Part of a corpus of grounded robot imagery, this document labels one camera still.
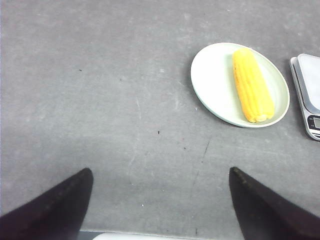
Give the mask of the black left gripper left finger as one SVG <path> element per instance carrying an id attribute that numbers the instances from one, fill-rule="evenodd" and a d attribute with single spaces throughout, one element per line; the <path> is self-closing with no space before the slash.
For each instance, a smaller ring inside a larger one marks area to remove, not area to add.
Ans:
<path id="1" fill-rule="evenodd" d="M 84 168 L 0 218 L 2 240 L 75 240 L 88 210 L 94 177 Z"/>

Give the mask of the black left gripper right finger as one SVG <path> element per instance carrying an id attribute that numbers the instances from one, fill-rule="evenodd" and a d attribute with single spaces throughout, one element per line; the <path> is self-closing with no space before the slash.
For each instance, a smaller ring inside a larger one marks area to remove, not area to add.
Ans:
<path id="1" fill-rule="evenodd" d="M 246 240 L 318 240 L 320 218 L 290 202 L 237 167 L 229 189 Z"/>

